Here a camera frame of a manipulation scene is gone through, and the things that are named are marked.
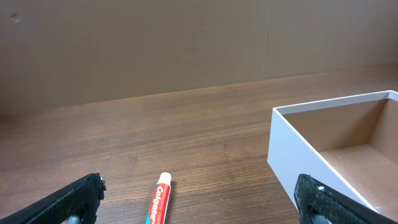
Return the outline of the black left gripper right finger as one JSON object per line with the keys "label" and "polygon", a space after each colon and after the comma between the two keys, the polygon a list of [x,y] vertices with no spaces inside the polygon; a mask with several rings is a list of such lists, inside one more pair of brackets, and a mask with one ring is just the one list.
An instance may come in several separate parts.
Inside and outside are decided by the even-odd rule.
{"label": "black left gripper right finger", "polygon": [[397,224],[307,174],[298,176],[294,199],[300,224]]}

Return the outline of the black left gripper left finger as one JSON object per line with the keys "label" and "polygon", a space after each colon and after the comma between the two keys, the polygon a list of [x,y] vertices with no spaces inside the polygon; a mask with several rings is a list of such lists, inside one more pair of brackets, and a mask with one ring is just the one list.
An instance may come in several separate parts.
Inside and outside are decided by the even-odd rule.
{"label": "black left gripper left finger", "polygon": [[3,224],[62,223],[76,216],[80,223],[95,224],[106,186],[99,173],[88,174],[41,200],[1,219]]}

